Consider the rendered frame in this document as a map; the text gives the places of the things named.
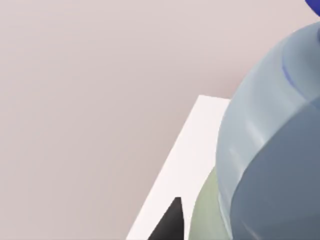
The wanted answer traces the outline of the clear bottle with blue cap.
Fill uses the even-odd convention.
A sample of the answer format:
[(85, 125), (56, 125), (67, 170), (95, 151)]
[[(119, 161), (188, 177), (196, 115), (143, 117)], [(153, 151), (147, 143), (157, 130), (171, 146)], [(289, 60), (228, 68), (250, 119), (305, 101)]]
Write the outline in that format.
[[(320, 17), (320, 0), (305, 2)], [(320, 240), (320, 21), (281, 40), (235, 91), (187, 240)]]

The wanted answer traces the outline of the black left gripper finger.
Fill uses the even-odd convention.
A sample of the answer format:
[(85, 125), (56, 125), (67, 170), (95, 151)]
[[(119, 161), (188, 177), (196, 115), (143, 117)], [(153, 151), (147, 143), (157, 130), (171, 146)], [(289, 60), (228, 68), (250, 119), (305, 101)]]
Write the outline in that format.
[(147, 240), (184, 240), (181, 197), (175, 197)]

